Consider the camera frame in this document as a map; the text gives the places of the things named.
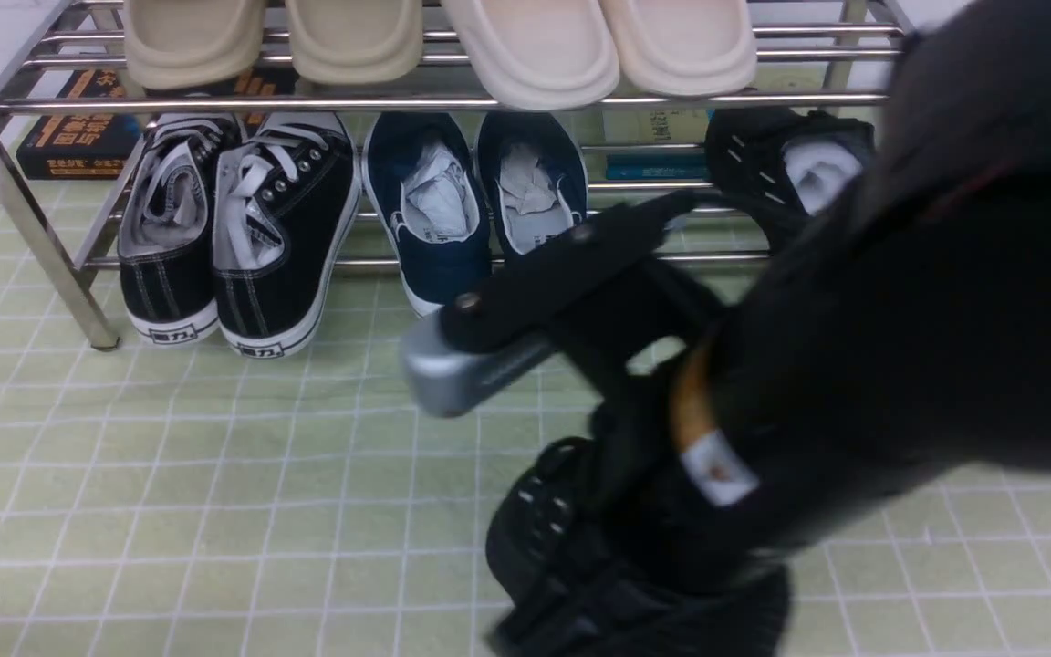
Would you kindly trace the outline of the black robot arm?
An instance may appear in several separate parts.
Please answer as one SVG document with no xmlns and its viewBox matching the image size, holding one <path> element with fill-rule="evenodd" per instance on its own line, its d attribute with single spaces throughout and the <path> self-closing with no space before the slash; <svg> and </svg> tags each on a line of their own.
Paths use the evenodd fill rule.
<svg viewBox="0 0 1051 657">
<path fill-rule="evenodd" d="M 602 403 L 485 545 L 537 579 L 703 595 L 761 579 L 955 467 L 1051 471 L 1051 1 L 974 1 L 906 42 L 872 161 L 725 305 L 654 251 L 684 191 L 617 205 L 432 320 L 441 355 L 531 337 Z"/>
</svg>

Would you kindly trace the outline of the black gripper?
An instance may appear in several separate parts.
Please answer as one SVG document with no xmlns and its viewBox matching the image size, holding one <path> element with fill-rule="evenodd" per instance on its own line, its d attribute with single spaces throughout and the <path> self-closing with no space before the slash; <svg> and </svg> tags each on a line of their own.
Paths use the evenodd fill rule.
<svg viewBox="0 0 1051 657">
<path fill-rule="evenodd" d="M 507 492 L 502 512 L 599 512 L 671 463 L 709 504 L 735 504 L 735 453 L 713 422 L 691 429 L 688 446 L 672 444 L 669 384 L 628 367 L 661 338 L 700 345 L 724 312 L 708 288 L 656 256 L 677 219 L 718 201 L 715 192 L 680 190 L 616 205 L 444 308 L 450 355 L 501 360 L 485 366 L 488 390 L 553 350 L 602 399 L 589 420 L 595 437 L 548 445 Z"/>
</svg>

